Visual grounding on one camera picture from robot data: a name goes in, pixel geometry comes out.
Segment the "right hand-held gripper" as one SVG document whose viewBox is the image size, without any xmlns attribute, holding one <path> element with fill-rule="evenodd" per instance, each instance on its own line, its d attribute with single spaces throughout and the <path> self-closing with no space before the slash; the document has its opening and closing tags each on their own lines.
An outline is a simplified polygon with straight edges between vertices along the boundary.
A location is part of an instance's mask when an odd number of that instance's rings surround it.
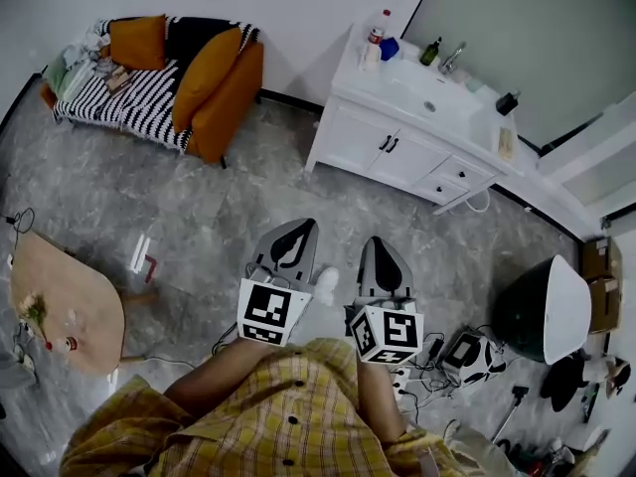
<svg viewBox="0 0 636 477">
<path fill-rule="evenodd" d="M 363 247 L 358 271 L 360 296 L 411 296 L 412 272 L 384 239 L 373 236 Z M 352 306 L 347 334 L 361 362 L 401 365 L 423 347 L 424 315 L 410 297 L 360 297 Z"/>
</svg>

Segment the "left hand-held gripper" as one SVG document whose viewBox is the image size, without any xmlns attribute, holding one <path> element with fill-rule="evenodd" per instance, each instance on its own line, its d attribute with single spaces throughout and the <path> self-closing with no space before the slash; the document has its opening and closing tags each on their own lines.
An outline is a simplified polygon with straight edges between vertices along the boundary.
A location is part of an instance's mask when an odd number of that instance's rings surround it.
<svg viewBox="0 0 636 477">
<path fill-rule="evenodd" d="M 245 267 L 238 296 L 238 334 L 284 347 L 312 299 L 319 229 L 312 218 L 298 219 L 263 235 Z"/>
</svg>

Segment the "small white cup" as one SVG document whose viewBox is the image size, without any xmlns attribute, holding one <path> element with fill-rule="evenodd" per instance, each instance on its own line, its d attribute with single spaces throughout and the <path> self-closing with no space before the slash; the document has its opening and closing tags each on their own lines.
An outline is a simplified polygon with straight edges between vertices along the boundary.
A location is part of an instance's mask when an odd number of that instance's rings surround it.
<svg viewBox="0 0 636 477">
<path fill-rule="evenodd" d="M 382 60 L 382 50 L 378 44 L 367 43 L 361 57 L 360 69 L 371 72 L 378 68 Z"/>
</svg>

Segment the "person's left forearm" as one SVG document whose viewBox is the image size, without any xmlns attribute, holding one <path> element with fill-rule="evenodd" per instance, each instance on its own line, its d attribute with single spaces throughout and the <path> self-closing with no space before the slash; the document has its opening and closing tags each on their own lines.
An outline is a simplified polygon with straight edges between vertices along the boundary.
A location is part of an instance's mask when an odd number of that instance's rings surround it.
<svg viewBox="0 0 636 477">
<path fill-rule="evenodd" d="M 164 396 L 193 417 L 218 407 L 277 347 L 238 337 L 204 364 L 173 383 Z"/>
</svg>

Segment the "person's right forearm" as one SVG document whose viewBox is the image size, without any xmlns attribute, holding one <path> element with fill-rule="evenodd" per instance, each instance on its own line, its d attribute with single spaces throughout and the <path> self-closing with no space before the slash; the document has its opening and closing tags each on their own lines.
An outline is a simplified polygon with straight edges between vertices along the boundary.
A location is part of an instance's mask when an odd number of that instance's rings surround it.
<svg viewBox="0 0 636 477">
<path fill-rule="evenodd" d="M 396 442 L 406 432 L 389 370 L 357 360 L 359 416 L 382 444 Z"/>
</svg>

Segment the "white shoe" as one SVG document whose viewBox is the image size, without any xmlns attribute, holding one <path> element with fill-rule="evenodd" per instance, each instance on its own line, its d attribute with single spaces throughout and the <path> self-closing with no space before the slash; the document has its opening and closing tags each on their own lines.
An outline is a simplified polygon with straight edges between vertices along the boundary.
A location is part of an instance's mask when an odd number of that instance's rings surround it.
<svg viewBox="0 0 636 477">
<path fill-rule="evenodd" d="M 340 277 L 339 270 L 334 266 L 325 268 L 314 284 L 313 297 L 320 303 L 331 306 L 334 303 L 334 293 Z"/>
</svg>

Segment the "white power strip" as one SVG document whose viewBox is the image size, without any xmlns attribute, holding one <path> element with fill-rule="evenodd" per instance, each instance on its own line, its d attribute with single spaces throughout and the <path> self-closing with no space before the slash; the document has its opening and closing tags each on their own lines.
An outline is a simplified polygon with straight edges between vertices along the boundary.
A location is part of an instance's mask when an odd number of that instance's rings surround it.
<svg viewBox="0 0 636 477">
<path fill-rule="evenodd" d="M 392 375 L 394 396 L 396 401 L 400 401 L 408 384 L 410 368 L 404 366 L 394 367 L 390 369 L 390 374 Z"/>
</svg>

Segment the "spare hand-held gripper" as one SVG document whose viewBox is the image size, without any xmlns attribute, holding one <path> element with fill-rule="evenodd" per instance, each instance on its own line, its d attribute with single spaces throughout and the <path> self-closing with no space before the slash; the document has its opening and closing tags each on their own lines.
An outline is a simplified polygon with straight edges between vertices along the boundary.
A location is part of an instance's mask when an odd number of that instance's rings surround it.
<svg viewBox="0 0 636 477">
<path fill-rule="evenodd" d="M 498 346 L 478 331 L 460 333 L 441 361 L 443 372 L 460 388 L 484 383 L 507 367 Z"/>
</svg>

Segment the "white and dark green chair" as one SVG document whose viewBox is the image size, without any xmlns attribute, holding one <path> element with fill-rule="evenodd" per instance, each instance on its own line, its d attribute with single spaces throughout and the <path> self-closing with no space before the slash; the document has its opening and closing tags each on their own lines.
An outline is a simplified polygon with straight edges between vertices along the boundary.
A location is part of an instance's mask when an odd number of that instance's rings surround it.
<svg viewBox="0 0 636 477">
<path fill-rule="evenodd" d="M 517 354 L 551 366 L 583 346 L 590 320 L 588 285 L 557 254 L 499 294 L 491 327 L 494 336 Z"/>
</svg>

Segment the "small black box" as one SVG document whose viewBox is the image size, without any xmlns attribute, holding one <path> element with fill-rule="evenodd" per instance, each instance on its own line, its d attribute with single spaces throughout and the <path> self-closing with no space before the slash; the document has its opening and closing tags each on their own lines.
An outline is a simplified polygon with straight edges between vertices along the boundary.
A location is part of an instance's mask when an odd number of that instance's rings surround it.
<svg viewBox="0 0 636 477">
<path fill-rule="evenodd" d="M 516 90 L 515 92 L 508 92 L 502 95 L 496 101 L 496 110 L 499 114 L 506 116 L 511 113 L 519 104 L 519 97 L 521 92 Z"/>
</svg>

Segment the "cardboard box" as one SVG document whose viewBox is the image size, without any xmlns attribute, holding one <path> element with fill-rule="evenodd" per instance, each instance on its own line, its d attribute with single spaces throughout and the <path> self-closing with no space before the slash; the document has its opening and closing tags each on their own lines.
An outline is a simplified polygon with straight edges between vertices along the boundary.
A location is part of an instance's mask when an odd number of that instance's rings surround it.
<svg viewBox="0 0 636 477">
<path fill-rule="evenodd" d="M 619 327 L 622 289 L 616 278 L 598 278 L 588 284 L 591 297 L 590 334 L 611 332 Z"/>
<path fill-rule="evenodd" d="M 614 238 L 599 238 L 583 245 L 581 275 L 591 281 L 622 278 L 622 253 Z"/>
</svg>

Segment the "dark green pump bottle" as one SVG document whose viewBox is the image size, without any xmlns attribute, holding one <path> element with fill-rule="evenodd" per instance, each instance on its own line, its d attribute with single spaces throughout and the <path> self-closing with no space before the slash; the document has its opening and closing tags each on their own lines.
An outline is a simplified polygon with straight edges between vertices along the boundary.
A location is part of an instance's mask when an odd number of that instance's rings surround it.
<svg viewBox="0 0 636 477">
<path fill-rule="evenodd" d="M 425 50 L 423 51 L 423 53 L 421 54 L 419 58 L 419 61 L 424 66 L 429 67 L 433 63 L 433 61 L 438 55 L 439 46 L 441 45 L 441 42 L 442 42 L 442 38 L 438 37 L 434 42 L 432 42 L 425 48 Z"/>
</svg>

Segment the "brown book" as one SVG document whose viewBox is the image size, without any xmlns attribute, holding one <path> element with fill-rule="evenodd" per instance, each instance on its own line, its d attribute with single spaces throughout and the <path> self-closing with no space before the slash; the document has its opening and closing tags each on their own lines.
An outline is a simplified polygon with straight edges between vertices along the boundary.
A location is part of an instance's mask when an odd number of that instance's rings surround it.
<svg viewBox="0 0 636 477">
<path fill-rule="evenodd" d="M 130 85 L 131 73 L 124 66 L 119 66 L 104 79 L 104 82 L 108 92 L 115 95 Z"/>
</svg>

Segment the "dried flower stem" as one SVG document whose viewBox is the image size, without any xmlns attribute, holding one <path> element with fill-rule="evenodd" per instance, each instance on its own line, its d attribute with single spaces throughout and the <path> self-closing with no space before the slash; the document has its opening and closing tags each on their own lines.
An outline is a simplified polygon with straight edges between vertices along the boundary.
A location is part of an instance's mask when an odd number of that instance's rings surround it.
<svg viewBox="0 0 636 477">
<path fill-rule="evenodd" d="M 48 339 L 44 329 L 47 309 L 43 295 L 37 292 L 27 294 L 20 302 L 19 310 L 25 319 L 31 321 L 32 326 L 38 328 L 39 333 L 45 342 L 46 349 L 48 351 L 52 351 L 53 344 Z"/>
</svg>

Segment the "white handled black brush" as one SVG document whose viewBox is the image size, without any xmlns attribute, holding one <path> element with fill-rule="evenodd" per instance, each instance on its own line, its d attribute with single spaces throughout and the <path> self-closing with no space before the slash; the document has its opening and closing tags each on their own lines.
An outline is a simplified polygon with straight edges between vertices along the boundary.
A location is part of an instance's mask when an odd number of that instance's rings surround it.
<svg viewBox="0 0 636 477">
<path fill-rule="evenodd" d="M 511 417 L 513 416 L 515 411 L 518 409 L 519 405 L 523 401 L 524 397 L 528 394 L 528 392 L 529 392 L 529 388 L 528 387 L 524 387 L 524 386 L 514 386 L 513 387 L 513 389 L 512 389 L 513 404 L 511 405 L 508 413 L 505 415 L 504 419 L 502 420 L 502 422 L 500 423 L 500 425 L 496 429 L 495 433 L 491 437 L 491 441 L 492 442 L 496 442 L 497 439 L 500 437 L 500 435 L 502 434 L 503 430 L 505 429 L 505 427 L 509 423 Z"/>
</svg>

